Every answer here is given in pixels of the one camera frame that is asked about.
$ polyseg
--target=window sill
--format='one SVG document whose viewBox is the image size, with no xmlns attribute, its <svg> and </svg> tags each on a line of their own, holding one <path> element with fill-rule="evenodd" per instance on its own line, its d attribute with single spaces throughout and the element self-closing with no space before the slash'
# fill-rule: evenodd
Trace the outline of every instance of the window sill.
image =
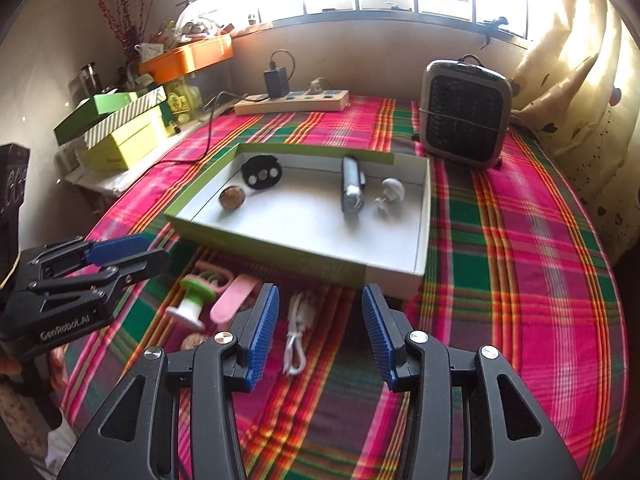
<svg viewBox="0 0 640 480">
<path fill-rule="evenodd" d="M 259 23 L 258 25 L 252 25 L 244 30 L 240 30 L 237 34 L 232 34 L 232 36 L 238 38 L 270 28 L 290 27 L 292 25 L 302 25 L 305 23 L 344 22 L 349 20 L 392 20 L 396 22 L 427 23 L 428 25 L 439 25 L 441 27 L 466 30 L 467 32 L 473 32 L 482 36 L 487 34 L 487 27 L 485 25 L 471 23 L 467 20 L 452 18 L 450 16 L 441 16 L 439 14 L 407 12 L 403 10 L 332 10 L 319 14 L 305 14 L 303 16 L 283 18 L 281 20 L 274 20 L 271 23 Z M 490 35 L 496 40 L 511 43 L 524 49 L 532 45 L 532 41 L 525 40 L 504 30 L 492 30 Z"/>
</svg>

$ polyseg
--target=orange box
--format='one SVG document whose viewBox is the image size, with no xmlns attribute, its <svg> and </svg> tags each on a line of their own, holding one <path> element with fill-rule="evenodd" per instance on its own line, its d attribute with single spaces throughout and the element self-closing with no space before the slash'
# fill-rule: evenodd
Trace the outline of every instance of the orange box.
<svg viewBox="0 0 640 480">
<path fill-rule="evenodd" d="M 156 83 L 161 85 L 233 56 L 231 36 L 223 34 L 174 48 L 141 63 L 138 70 L 140 74 L 151 74 Z"/>
</svg>

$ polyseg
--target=white mushroom-shaped object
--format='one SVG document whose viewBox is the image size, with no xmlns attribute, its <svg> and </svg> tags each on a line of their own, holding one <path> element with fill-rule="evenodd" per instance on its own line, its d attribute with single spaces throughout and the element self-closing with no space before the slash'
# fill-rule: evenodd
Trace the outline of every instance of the white mushroom-shaped object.
<svg viewBox="0 0 640 480">
<path fill-rule="evenodd" d="M 386 210 L 386 207 L 391 204 L 397 204 L 404 200 L 404 186 L 402 182 L 395 178 L 386 178 L 382 181 L 382 195 L 378 197 L 376 203 L 382 210 Z"/>
</svg>

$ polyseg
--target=tablecloth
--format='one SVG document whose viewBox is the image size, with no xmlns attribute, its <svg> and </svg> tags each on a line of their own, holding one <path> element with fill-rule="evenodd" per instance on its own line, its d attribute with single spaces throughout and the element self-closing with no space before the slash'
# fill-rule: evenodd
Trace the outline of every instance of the tablecloth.
<svg viewBox="0 0 640 480">
<path fill-rule="evenodd" d="M 265 378 L 236 398 L 250 478 L 391 479 L 408 399 L 392 394 L 373 360 L 359 293 L 198 247 L 180 239 L 162 212 L 192 178 L 238 142 L 349 146 L 424 156 L 412 140 L 417 104 L 351 97 L 340 113 L 297 112 L 218 118 L 206 158 L 153 168 L 92 231 L 105 239 L 142 232 L 172 254 L 168 273 L 131 287 L 108 328 L 70 345 L 62 409 L 81 431 L 132 362 L 167 344 L 179 303 L 178 280 L 199 258 L 274 281 L 283 298 L 311 288 L 321 308 L 305 333 L 306 370 L 281 375 L 281 315 Z M 195 160 L 203 128 L 167 155 Z M 502 164 L 473 170 L 433 164 L 427 271 L 413 301 L 397 302 L 415 327 L 449 346 L 498 347 L 520 373 L 567 443 L 585 478 L 611 456 L 626 396 L 626 342 L 609 263 L 567 181 L 534 139 L 511 130 Z M 183 393 L 180 456 L 188 467 L 188 395 Z M 453 471 L 460 472 L 454 461 Z"/>
</svg>

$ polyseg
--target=white round base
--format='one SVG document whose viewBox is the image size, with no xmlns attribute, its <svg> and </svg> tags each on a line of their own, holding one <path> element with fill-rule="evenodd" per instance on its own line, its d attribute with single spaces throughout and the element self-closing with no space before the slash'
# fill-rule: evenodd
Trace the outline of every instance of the white round base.
<svg viewBox="0 0 640 480">
<path fill-rule="evenodd" d="M 203 322 L 199 319 L 193 319 L 193 317 L 185 316 L 178 308 L 169 306 L 164 312 L 173 317 L 179 324 L 191 328 L 196 332 L 204 332 L 205 326 Z"/>
</svg>

